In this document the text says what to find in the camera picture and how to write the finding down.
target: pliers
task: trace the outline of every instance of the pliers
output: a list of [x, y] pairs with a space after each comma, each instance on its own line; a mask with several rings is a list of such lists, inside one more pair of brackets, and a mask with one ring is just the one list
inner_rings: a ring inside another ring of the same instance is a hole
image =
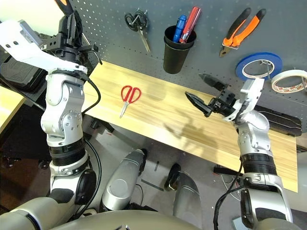
[[248, 26], [240, 34], [235, 36], [238, 29], [245, 23], [246, 19], [250, 15], [250, 12], [251, 8], [246, 8], [229, 28], [226, 38], [224, 38], [222, 43], [223, 48], [220, 51], [220, 58], [227, 54], [230, 50], [239, 48], [241, 42], [248, 35], [250, 35], [259, 25], [266, 13], [266, 10], [262, 9], [258, 11], [256, 16], [254, 16], [253, 19], [250, 21]]

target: black cup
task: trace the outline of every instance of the black cup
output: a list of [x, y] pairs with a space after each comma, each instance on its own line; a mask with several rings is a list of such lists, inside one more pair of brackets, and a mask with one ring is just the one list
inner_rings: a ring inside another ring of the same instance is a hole
[[176, 26], [168, 27], [164, 32], [164, 61], [163, 68], [167, 73], [175, 74], [181, 71], [183, 63], [188, 55], [189, 50], [194, 45], [196, 33], [193, 30], [187, 43], [173, 42]]

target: wooden table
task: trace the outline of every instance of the wooden table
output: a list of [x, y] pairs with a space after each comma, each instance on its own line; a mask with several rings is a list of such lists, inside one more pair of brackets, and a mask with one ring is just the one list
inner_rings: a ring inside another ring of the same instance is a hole
[[0, 133], [24, 103], [20, 94], [0, 86]]
[[[99, 88], [101, 102], [87, 112], [98, 119], [215, 162], [232, 170], [240, 166], [237, 133], [232, 124], [214, 114], [204, 117], [186, 98], [191, 92], [206, 103], [211, 95], [150, 77], [107, 62], [97, 65], [91, 79]], [[123, 106], [120, 91], [131, 85], [142, 90], [141, 98], [130, 104], [120, 119]], [[95, 90], [84, 86], [87, 108], [97, 99]], [[297, 192], [295, 138], [269, 131], [278, 175], [285, 188]]]

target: scissors blade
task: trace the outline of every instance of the scissors blade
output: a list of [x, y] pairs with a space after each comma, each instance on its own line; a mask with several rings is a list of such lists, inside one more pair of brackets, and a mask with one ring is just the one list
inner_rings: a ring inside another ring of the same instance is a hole
[[125, 113], [125, 111], [127, 109], [127, 106], [128, 106], [128, 103], [125, 102], [123, 108], [121, 109], [120, 115], [119, 115], [120, 118], [123, 117], [123, 115], [124, 115], [124, 113]]
[[143, 42], [143, 44], [145, 46], [145, 49], [146, 49], [147, 53], [150, 53], [150, 48], [149, 48], [147, 40], [146, 40], [146, 38], [144, 36], [144, 31], [143, 30], [139, 30], [138, 33], [141, 36], [142, 42]]

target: pegboard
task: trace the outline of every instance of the pegboard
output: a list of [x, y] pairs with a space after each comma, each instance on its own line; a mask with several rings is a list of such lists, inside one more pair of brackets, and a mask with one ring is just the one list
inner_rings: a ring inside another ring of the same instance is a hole
[[[256, 52], [279, 55], [283, 71], [307, 70], [306, 0], [71, 0], [71, 3], [81, 16], [84, 34], [99, 46], [102, 60], [201, 92], [218, 94], [198, 76], [208, 73], [230, 84], [232, 91], [238, 93], [243, 81], [236, 76], [235, 67], [242, 58]], [[194, 5], [202, 9], [195, 27], [197, 39], [181, 72], [168, 74], [163, 70], [164, 30], [176, 24], [180, 15], [188, 16]], [[252, 9], [246, 24], [258, 10], [266, 8], [267, 13], [238, 50], [219, 58], [223, 38], [246, 7]], [[139, 34], [124, 21], [125, 13], [134, 14], [138, 8], [148, 10], [145, 34], [150, 54]], [[90, 57], [96, 65], [96, 57]], [[300, 118], [302, 129], [307, 132], [306, 92], [276, 93], [266, 81], [258, 104]]]

